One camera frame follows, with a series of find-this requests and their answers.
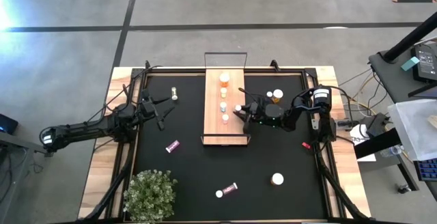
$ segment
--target concrete floor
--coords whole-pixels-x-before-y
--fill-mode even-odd
[[[128,0],[0,0],[0,27],[122,25],[127,5]],[[436,8],[391,0],[137,0],[131,25],[414,22]],[[154,65],[201,66],[206,51],[246,51],[248,66],[265,66],[271,59],[282,66],[333,65],[341,83],[366,70],[369,55],[411,30],[130,32],[120,65],[142,66],[148,59]],[[37,143],[42,128],[93,115],[104,100],[118,40],[119,32],[0,33],[0,113],[20,122],[17,136]],[[364,78],[344,89],[354,94]],[[363,100],[375,87],[373,81],[363,90]],[[385,113],[390,103],[387,98],[376,110]],[[44,171],[27,177],[10,222],[75,220],[91,151],[92,141],[69,145],[52,158],[36,156]],[[362,176],[373,217],[405,223],[437,219],[437,204],[424,184],[415,193],[393,191],[404,183],[396,167]]]

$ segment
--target metal frame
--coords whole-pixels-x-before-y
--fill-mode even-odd
[[[145,82],[145,80],[147,78],[147,74],[206,73],[206,69],[207,68],[156,68],[156,69],[151,69],[149,72],[144,74],[144,76],[143,76],[144,80],[141,80],[140,91],[141,91],[141,88],[144,88],[147,85],[147,83]],[[308,68],[308,69],[303,69],[303,68],[282,68],[282,69],[280,69],[278,71],[274,66],[266,67],[266,68],[250,68],[250,67],[248,67],[248,68],[244,69],[244,73],[245,74],[246,73],[278,73],[278,72],[280,72],[280,73],[296,73],[296,74],[300,74],[301,81],[302,81],[302,88],[303,89],[307,89],[309,87],[307,78],[311,78],[312,79],[314,86],[318,85],[317,77],[316,76],[312,76],[310,74],[307,74],[307,71],[311,72],[312,74],[315,72],[315,70],[313,68]],[[308,116],[309,116],[309,125],[308,126],[312,129],[311,118],[313,118],[313,117],[310,114],[308,114]],[[330,171],[332,172],[334,179],[336,181],[339,181],[338,174],[337,174],[337,168],[336,168],[336,165],[335,165],[335,159],[334,159],[334,154],[333,154],[332,146],[328,145],[328,146],[326,146],[326,148],[327,148],[327,151],[326,151],[327,157],[328,157],[328,160],[330,162],[329,163]],[[117,149],[117,153],[121,154],[122,153],[122,149],[121,150]],[[324,179],[322,174],[319,173],[318,175],[319,175],[319,181],[321,183],[320,192],[324,196],[324,207],[326,209],[326,214],[327,214],[328,218],[331,218],[331,217],[333,217],[333,211],[332,211],[332,207],[331,207],[331,204],[330,204],[330,198],[329,198],[329,192],[328,192],[328,186],[327,186],[327,183],[326,183],[326,179]],[[130,173],[128,174],[128,176],[125,177],[124,185],[123,185],[123,191],[125,191],[128,188],[128,184],[127,183],[129,182],[130,177],[131,177]],[[127,217],[126,213],[122,212],[123,201],[124,201],[123,198],[121,198],[120,199],[120,205],[119,205],[120,206],[119,214],[122,214],[122,215],[119,215],[118,218],[122,217],[122,219],[124,221],[127,221],[126,220],[126,217]],[[345,212],[344,212],[344,206],[341,203],[341,201],[340,201],[338,196],[337,196],[337,205],[339,207],[340,217],[341,218],[345,218],[346,215],[345,215]]]

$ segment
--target green plant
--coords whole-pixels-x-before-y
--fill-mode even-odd
[[[170,180],[170,171],[146,170],[133,176],[124,192],[124,211],[133,221],[155,223],[174,214],[171,203],[176,194],[172,186],[178,181]]]

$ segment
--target black cable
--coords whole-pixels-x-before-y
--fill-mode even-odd
[[[320,152],[322,152],[323,151],[323,149],[326,147],[326,144],[328,144],[328,142],[327,141],[325,141],[325,143],[323,144],[323,146],[322,146],[322,148],[320,148]]]
[[[426,46],[426,47],[428,47],[429,49],[431,49],[431,52],[433,52],[434,53],[434,56],[436,56],[437,57],[437,54],[436,54],[436,52],[435,52],[435,50],[432,48],[432,47],[430,47],[430,46],[428,46],[427,44],[425,44],[426,42],[424,42],[424,43],[422,43],[422,44],[420,44],[419,46]]]
[[[353,141],[351,141],[350,139],[346,139],[345,137],[342,137],[342,136],[340,136],[340,135],[337,135],[337,138],[339,138],[339,139],[343,139],[343,140],[345,140],[345,141],[351,143],[352,145],[355,145],[355,143],[354,143]]]
[[[378,85],[376,86],[376,89],[375,89],[375,92],[373,93],[373,96],[367,101],[367,107],[370,107],[370,101],[376,97],[376,94],[378,93],[378,89],[381,86],[381,82],[379,82],[378,80],[376,80],[376,81],[378,82]]]
[[[327,86],[327,87],[337,89],[337,90],[343,92],[343,94],[347,97],[346,99],[348,100],[349,116],[350,116],[350,120],[353,122],[354,118],[352,117],[352,111],[351,111],[351,108],[350,108],[349,95],[343,89],[341,89],[340,87],[334,87],[334,86]]]
[[[368,138],[370,138],[370,137],[368,137],[368,136],[365,136],[365,135],[363,134],[363,132],[361,132],[361,125],[366,126],[365,124],[359,124],[358,131],[360,132],[360,135],[363,137],[363,139],[368,139]]]
[[[348,99],[350,99],[350,100],[352,100],[352,101],[355,101],[353,98],[351,98],[351,97],[349,97],[349,96],[346,96],[346,98],[348,98]],[[367,107],[364,107],[362,104],[358,104],[361,108],[363,108],[363,109],[365,109],[365,111],[370,111],[370,109],[369,108],[367,108]]]
[[[369,72],[369,70],[371,70],[371,68],[369,68],[368,70],[366,70],[366,71],[364,71],[364,72],[362,72],[362,73],[360,73],[360,74],[358,74],[358,75],[352,77],[351,79],[349,79],[349,80],[347,80],[347,81],[344,81],[344,82],[340,83],[339,86],[344,85],[344,84],[350,82],[351,80],[355,79],[356,77],[361,76],[361,75],[363,75],[363,74]]]
[[[134,76],[132,79],[135,81],[135,80],[137,80],[137,78],[138,78],[139,76],[141,76],[142,74],[147,73],[147,72],[150,71],[151,69],[154,69],[154,68],[157,68],[157,67],[162,67],[162,66],[157,65],[157,66],[152,66],[152,67],[150,67],[150,68],[144,69],[144,70],[142,70],[140,73],[138,73],[136,76]],[[101,122],[101,121],[103,120],[103,118],[104,118],[104,113],[106,112],[106,109],[108,109],[108,105],[111,104],[111,103],[112,103],[112,102],[113,102],[113,101],[114,101],[118,96],[120,96],[122,93],[124,93],[124,89],[123,89],[121,92],[119,92],[117,95],[115,95],[115,97],[113,97],[113,98],[112,98],[108,103],[104,103],[104,104],[103,104],[103,107],[102,107],[100,110],[98,110],[98,111],[97,111],[93,116],[91,116],[91,117],[86,121],[86,123],[90,122],[91,119],[95,118],[95,116],[96,116],[97,114],[99,114],[99,113],[101,113],[102,115],[101,115],[101,117],[100,117],[97,121],[95,121],[95,123]],[[125,107],[123,107],[122,109],[120,109],[119,112],[120,112],[120,111],[123,111],[126,107],[127,107],[127,105],[126,105]],[[44,142],[43,142],[43,140],[42,140],[42,134],[43,134],[45,131],[47,131],[48,129],[52,129],[52,128],[60,128],[60,129],[67,130],[67,128],[63,128],[63,127],[61,127],[61,126],[49,126],[49,127],[46,127],[46,128],[44,128],[44,129],[42,129],[41,132],[40,132],[40,136],[39,136],[39,138],[40,138],[40,143],[44,144]]]
[[[375,106],[377,106],[378,104],[380,104],[386,97],[387,97],[387,95],[388,95],[389,93],[387,92],[387,91],[385,91],[385,95],[384,95],[384,97],[382,97],[382,99],[381,100],[379,100],[377,103],[375,103],[374,105],[372,105],[371,107],[370,107],[370,109],[372,109],[372,108],[374,108]]]
[[[22,165],[22,163],[25,161],[25,159],[26,159],[26,156],[27,156],[27,150],[25,149],[25,148],[21,148],[21,149],[23,149],[23,151],[25,152],[25,155],[23,156],[23,159],[21,160],[21,162],[19,162],[18,164],[17,164],[17,166],[15,166],[14,168],[13,168],[13,170],[14,169],[17,169],[18,167],[20,167],[20,165]]]
[[[8,158],[9,158],[9,185],[6,188],[6,192],[5,194],[3,194],[3,196],[0,199],[0,205],[3,203],[3,200],[6,198],[6,196],[9,193],[9,190],[11,188],[12,185],[12,159],[11,159],[11,152],[8,151]]]
[[[251,97],[253,99],[253,101],[255,101],[259,107],[261,107],[261,104],[258,102],[258,100],[255,99],[255,97],[253,97],[253,95],[251,93],[249,93],[248,91],[242,89],[241,87],[238,88],[238,90],[240,92],[244,92],[245,94],[249,95],[249,97]]]
[[[108,141],[106,141],[106,142],[104,142],[103,144],[99,145],[98,147],[94,148],[93,152],[95,152],[98,148],[101,148],[102,146],[106,145],[107,143],[109,143],[109,142],[111,142],[111,141],[113,141],[113,140],[114,140],[114,138],[109,139]]]

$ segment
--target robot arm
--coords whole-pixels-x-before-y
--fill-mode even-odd
[[[290,109],[286,111],[266,96],[258,96],[255,98],[253,94],[243,89],[240,89],[240,91],[254,99],[252,103],[242,106],[241,111],[234,111],[234,114],[244,121],[244,133],[249,133],[249,124],[253,122],[274,128],[279,127],[285,131],[292,132],[296,129],[296,122],[300,114],[304,111],[311,114],[317,113],[319,115],[317,142],[330,143],[336,140],[335,121],[330,116],[330,110],[332,108],[331,87],[319,85],[303,91],[293,98]],[[351,215],[355,219],[369,220],[369,218],[361,213],[352,203],[340,184],[335,180],[324,162],[322,151],[314,147],[314,152],[320,173],[330,182],[336,195],[341,198],[344,206],[349,210]]]
[[[40,141],[48,152],[56,152],[70,143],[108,136],[114,138],[115,142],[128,143],[135,139],[135,126],[148,120],[155,118],[159,130],[164,130],[164,119],[174,107],[161,115],[155,105],[168,99],[153,100],[149,91],[144,89],[138,108],[127,102],[97,121],[45,128],[40,133]]]
[[[303,91],[293,98],[290,109],[286,111],[266,96],[255,98],[253,94],[242,88],[239,90],[254,99],[252,103],[242,106],[241,111],[234,111],[234,114],[244,122],[244,133],[249,133],[249,124],[253,122],[282,128],[288,132],[294,131],[296,122],[304,111],[311,114],[318,113],[320,116],[318,141],[335,140],[335,122],[330,117],[332,104],[330,87],[319,85]]]

